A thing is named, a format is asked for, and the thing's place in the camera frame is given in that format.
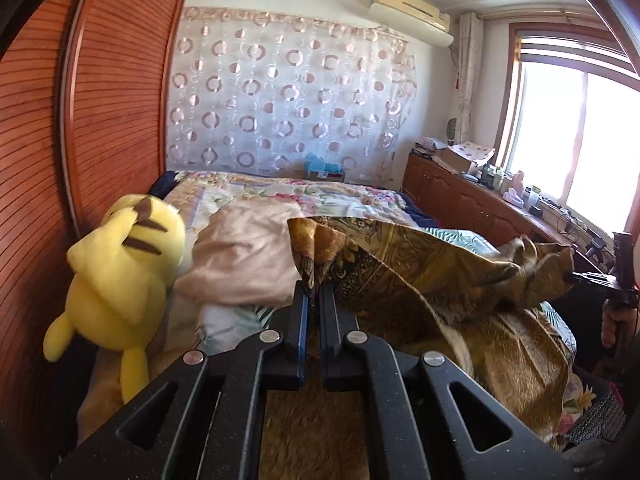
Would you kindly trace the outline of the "person's right hand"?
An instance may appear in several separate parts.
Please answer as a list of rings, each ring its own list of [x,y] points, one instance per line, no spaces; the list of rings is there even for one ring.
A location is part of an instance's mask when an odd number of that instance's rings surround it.
[[[639,311],[619,307],[605,301],[602,308],[601,342],[604,348],[612,348],[634,340],[639,329]]]

